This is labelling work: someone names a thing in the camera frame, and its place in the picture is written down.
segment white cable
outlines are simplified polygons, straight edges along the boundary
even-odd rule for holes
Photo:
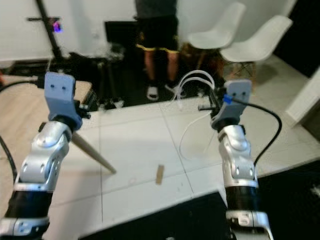
[[[203,79],[203,78],[201,78],[201,77],[198,77],[198,76],[194,76],[194,77],[190,77],[190,78],[186,79],[186,80],[182,83],[182,85],[180,86],[180,88],[182,89],[183,86],[184,86],[186,83],[190,82],[190,81],[199,81],[199,82],[201,82],[201,83],[204,83],[204,84],[208,85],[208,86],[211,88],[212,91],[215,90],[215,85],[214,85],[214,84],[211,84],[211,82],[208,82],[207,80],[205,80],[205,79]],[[181,91],[178,90],[175,95],[177,96],[177,104],[178,104],[179,108],[181,109],[181,108],[182,108],[182,104],[181,104]]]
[[[186,126],[186,128],[184,129],[183,134],[182,134],[181,139],[180,139],[180,143],[179,143],[179,154],[180,154],[180,156],[183,157],[184,159],[189,160],[189,161],[192,161],[191,159],[188,159],[187,157],[184,156],[184,154],[182,153],[182,149],[181,149],[182,142],[183,142],[184,137],[185,137],[185,135],[186,135],[186,133],[187,133],[187,131],[188,131],[188,128],[191,127],[191,126],[192,126],[193,124],[195,124],[196,122],[200,121],[201,119],[206,118],[206,117],[209,116],[210,114],[211,114],[211,112],[209,112],[209,113],[207,113],[206,115],[203,115],[203,116],[201,116],[201,117],[198,117],[197,119],[195,119],[195,120],[193,120],[192,122],[190,122],[190,123],[188,124],[188,126]]]
[[[53,56],[49,58],[48,65],[46,66],[46,70],[45,70],[46,72],[50,71],[50,66],[51,66],[51,62],[52,62],[53,58],[54,58]]]
[[[178,86],[177,86],[177,91],[176,91],[176,93],[174,94],[174,96],[173,96],[173,98],[170,100],[170,102],[165,105],[165,107],[170,106],[170,105],[174,102],[174,100],[175,100],[176,97],[177,97],[177,94],[181,94],[181,92],[182,92],[182,91],[180,91],[180,90],[182,90],[181,84],[183,83],[183,81],[184,81],[187,77],[189,77],[189,76],[192,75],[192,74],[203,74],[203,75],[205,75],[205,76],[210,80],[210,83],[213,85],[213,88],[215,88],[215,81],[214,81],[214,79],[212,78],[212,76],[211,76],[209,73],[207,73],[206,71],[203,71],[203,70],[190,71],[190,72],[188,72],[187,74],[185,74],[185,75],[181,78],[181,80],[180,80],[180,82],[179,82],[179,84],[178,84]]]

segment white chair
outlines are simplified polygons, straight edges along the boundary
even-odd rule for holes
[[[230,45],[235,38],[246,8],[240,2],[232,3],[211,30],[191,33],[188,36],[190,44],[202,50],[220,49]]]
[[[233,69],[231,77],[243,69],[249,73],[247,66],[252,64],[253,73],[251,77],[254,85],[256,80],[255,62],[263,61],[272,55],[281,38],[292,24],[293,21],[289,18],[276,15],[263,24],[248,40],[235,42],[222,49],[220,53],[225,60],[241,65],[241,69]]]

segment purple light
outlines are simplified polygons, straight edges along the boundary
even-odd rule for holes
[[[54,31],[55,33],[61,33],[61,32],[62,32],[62,28],[61,28],[60,23],[59,23],[58,21],[55,21],[55,22],[52,24],[52,26],[53,26],[53,31]]]

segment black shorts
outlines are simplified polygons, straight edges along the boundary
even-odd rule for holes
[[[138,19],[137,47],[145,51],[178,53],[178,19],[175,15]]]

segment person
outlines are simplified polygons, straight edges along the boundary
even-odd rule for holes
[[[177,0],[135,0],[139,36],[137,47],[144,50],[144,64],[148,76],[146,96],[157,101],[158,79],[155,74],[156,50],[167,52],[168,65],[165,88],[177,91],[176,76],[179,66]]]

